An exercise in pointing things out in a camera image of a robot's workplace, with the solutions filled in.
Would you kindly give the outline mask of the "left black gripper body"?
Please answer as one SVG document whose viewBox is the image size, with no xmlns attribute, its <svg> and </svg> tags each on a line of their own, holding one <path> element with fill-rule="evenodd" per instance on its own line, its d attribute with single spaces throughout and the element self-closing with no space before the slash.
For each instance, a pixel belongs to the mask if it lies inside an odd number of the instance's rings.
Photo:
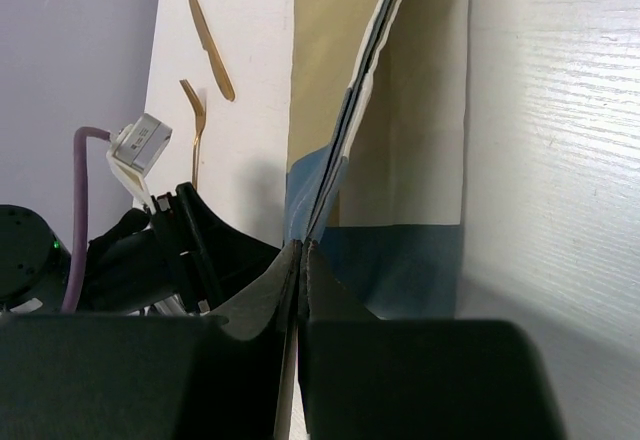
<svg viewBox="0 0 640 440">
<path fill-rule="evenodd" d="M 223 222 L 194 186 L 152 199 L 157 208 L 133 208 L 89 242 L 84 309 L 132 313 L 177 295 L 189 313 L 215 308 L 235 294 L 229 256 L 218 250 Z"/>
</svg>

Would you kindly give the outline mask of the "blue and tan placemat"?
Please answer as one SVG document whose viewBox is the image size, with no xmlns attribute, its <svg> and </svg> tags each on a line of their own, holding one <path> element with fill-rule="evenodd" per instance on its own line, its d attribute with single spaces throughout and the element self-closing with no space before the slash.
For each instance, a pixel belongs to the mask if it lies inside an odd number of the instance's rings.
<svg viewBox="0 0 640 440">
<path fill-rule="evenodd" d="M 286 240 L 375 315 L 448 318 L 462 258 L 469 0 L 294 0 Z"/>
</svg>

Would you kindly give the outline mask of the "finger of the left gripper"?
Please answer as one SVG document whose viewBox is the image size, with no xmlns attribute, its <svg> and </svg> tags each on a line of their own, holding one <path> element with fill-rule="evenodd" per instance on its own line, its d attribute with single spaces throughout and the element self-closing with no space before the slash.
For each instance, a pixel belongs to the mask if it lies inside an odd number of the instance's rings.
<svg viewBox="0 0 640 440">
<path fill-rule="evenodd" d="M 262 275 L 280 252 L 228 225 L 198 194 L 189 195 L 189 229 L 204 267 L 204 291 L 211 309 Z"/>
</svg>

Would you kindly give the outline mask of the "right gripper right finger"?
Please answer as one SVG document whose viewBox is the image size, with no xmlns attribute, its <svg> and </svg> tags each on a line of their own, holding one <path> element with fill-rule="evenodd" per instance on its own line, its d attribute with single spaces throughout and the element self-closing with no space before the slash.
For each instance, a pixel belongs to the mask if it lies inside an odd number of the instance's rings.
<svg viewBox="0 0 640 440">
<path fill-rule="evenodd" d="M 313 439 L 563 439 L 542 359 L 503 320 L 382 320 L 314 241 L 299 274 L 298 368 Z"/>
</svg>

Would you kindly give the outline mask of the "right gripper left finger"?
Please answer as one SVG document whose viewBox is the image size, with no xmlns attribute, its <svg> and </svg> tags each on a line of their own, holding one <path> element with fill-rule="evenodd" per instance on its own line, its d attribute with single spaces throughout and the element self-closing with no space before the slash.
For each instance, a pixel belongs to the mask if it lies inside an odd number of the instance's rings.
<svg viewBox="0 0 640 440">
<path fill-rule="evenodd" d="M 207 315 L 7 314 L 5 439 L 285 439 L 301 245 Z"/>
</svg>

